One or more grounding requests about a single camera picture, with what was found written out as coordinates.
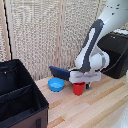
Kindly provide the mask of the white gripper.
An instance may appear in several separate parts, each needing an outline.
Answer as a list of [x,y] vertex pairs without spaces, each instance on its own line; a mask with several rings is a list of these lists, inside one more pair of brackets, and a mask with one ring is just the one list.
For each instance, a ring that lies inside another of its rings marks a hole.
[[[94,82],[99,81],[101,79],[101,73],[100,72],[86,72],[83,74],[82,72],[79,72],[77,70],[72,70],[70,72],[69,81],[71,83],[82,83],[82,82]],[[90,88],[90,84],[86,84],[86,89],[88,90]]]

